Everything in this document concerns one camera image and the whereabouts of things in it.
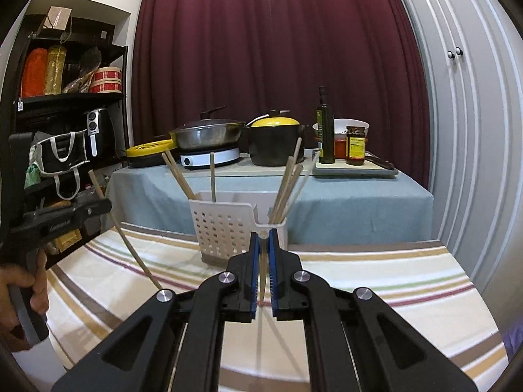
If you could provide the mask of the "person's left hand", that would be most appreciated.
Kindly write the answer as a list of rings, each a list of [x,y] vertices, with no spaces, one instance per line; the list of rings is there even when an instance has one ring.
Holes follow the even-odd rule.
[[[1,264],[1,340],[12,352],[28,351],[48,336],[47,257],[40,249],[33,258],[29,269]]]

